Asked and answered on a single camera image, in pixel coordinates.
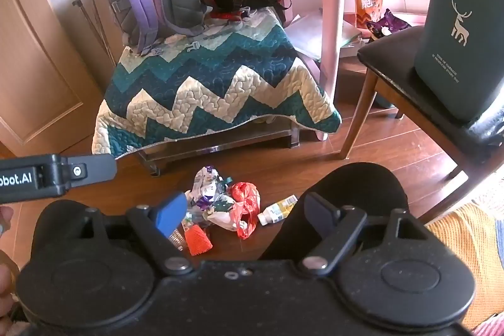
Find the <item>quilt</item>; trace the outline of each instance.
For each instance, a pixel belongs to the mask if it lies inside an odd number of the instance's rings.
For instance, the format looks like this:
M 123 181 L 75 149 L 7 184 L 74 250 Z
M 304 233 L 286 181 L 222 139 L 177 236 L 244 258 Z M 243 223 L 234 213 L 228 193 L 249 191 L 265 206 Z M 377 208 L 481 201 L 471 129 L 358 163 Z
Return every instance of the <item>quilt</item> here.
M 174 35 L 143 57 L 124 49 L 98 111 L 92 152 L 119 158 L 271 115 L 326 133 L 341 124 L 266 8 L 239 26 Z

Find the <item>pink desk leg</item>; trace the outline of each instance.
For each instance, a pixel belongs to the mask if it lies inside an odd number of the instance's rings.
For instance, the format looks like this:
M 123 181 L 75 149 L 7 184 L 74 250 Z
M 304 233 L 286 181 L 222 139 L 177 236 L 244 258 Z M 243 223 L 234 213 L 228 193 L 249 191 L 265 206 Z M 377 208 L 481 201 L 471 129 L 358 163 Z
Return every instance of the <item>pink desk leg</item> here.
M 343 25 L 344 0 L 322 0 L 322 64 L 320 85 L 328 97 L 334 100 L 336 77 L 340 56 L 341 30 Z M 319 140 L 325 140 L 327 134 L 317 132 Z

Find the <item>black pants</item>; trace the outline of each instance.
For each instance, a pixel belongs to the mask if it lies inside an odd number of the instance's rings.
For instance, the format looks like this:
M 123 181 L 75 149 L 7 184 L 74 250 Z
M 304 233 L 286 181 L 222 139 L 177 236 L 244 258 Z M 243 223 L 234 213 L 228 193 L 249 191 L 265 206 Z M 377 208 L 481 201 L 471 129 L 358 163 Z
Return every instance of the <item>black pants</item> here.
M 388 215 L 394 208 L 408 208 L 408 199 L 401 184 L 386 168 L 368 162 L 342 166 L 299 198 L 261 259 L 292 259 L 298 262 L 320 242 L 321 237 L 304 217 L 304 197 L 308 192 L 318 193 L 336 207 L 354 205 L 368 215 Z M 35 226 L 32 255 L 55 238 L 58 228 L 84 208 L 84 204 L 70 200 L 48 205 Z

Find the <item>chair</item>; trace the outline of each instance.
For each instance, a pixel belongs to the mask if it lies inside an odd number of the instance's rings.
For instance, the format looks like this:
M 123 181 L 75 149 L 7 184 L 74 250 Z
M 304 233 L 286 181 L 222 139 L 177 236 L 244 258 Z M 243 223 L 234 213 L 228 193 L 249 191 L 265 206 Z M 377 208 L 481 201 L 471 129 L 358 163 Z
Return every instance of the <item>chair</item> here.
M 420 217 L 427 223 L 450 209 L 504 163 L 504 145 L 499 135 L 503 128 L 504 93 L 476 120 L 462 123 L 454 118 L 413 67 L 422 34 L 422 26 L 412 27 L 359 50 L 357 57 L 367 67 L 366 77 L 339 158 L 349 155 L 376 93 L 380 93 L 398 108 L 397 117 L 407 115 L 457 163 L 449 178 L 461 171 L 468 176 L 465 183 Z

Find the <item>door panel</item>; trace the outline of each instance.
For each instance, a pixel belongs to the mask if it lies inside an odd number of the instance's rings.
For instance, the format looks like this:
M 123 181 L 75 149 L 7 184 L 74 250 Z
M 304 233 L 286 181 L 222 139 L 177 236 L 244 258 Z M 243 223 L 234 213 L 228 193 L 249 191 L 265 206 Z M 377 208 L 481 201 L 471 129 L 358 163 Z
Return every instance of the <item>door panel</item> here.
M 0 0 L 0 141 L 61 152 L 93 133 L 102 95 L 47 0 Z

